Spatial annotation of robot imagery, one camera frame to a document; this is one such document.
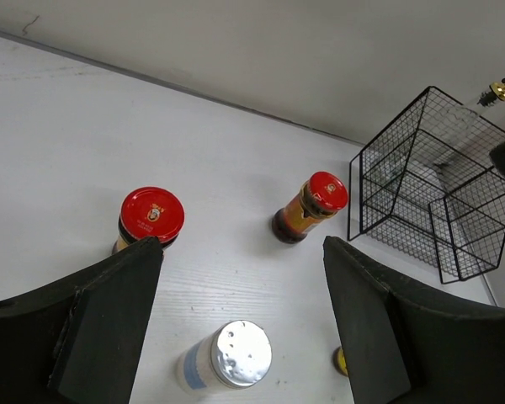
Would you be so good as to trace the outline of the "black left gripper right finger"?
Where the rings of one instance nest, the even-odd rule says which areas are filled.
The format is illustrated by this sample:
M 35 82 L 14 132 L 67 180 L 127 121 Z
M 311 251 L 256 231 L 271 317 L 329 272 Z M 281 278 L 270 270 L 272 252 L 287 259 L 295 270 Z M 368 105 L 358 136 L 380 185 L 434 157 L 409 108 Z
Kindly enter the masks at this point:
M 505 403 L 505 308 L 451 295 L 337 237 L 327 286 L 357 403 Z

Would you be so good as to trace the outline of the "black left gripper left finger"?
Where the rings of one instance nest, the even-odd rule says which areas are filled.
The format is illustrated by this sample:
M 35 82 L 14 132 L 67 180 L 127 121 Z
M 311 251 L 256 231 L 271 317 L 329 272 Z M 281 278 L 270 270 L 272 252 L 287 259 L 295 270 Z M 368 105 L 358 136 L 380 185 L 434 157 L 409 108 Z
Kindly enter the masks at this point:
M 163 250 L 147 237 L 0 301 L 0 403 L 127 403 Z

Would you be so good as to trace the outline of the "white shaker silver lid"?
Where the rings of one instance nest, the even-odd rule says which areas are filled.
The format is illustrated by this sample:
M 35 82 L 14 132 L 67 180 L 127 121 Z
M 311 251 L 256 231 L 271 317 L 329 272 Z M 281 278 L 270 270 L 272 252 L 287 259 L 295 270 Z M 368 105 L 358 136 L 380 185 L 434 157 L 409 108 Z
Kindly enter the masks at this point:
M 248 389 L 270 370 L 273 350 L 254 322 L 228 322 L 184 351 L 176 364 L 182 389 L 201 396 Z

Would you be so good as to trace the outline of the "clear glass oil bottle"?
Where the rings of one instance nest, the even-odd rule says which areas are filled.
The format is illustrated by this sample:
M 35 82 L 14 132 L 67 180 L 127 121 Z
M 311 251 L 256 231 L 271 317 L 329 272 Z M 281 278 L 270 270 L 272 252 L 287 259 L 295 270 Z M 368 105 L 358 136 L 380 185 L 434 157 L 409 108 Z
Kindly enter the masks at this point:
M 440 141 L 430 156 L 432 167 L 447 167 L 455 153 L 470 143 L 471 127 L 492 106 L 505 102 L 505 78 L 493 82 L 478 96 L 463 105 L 443 107 L 432 120 L 427 132 Z

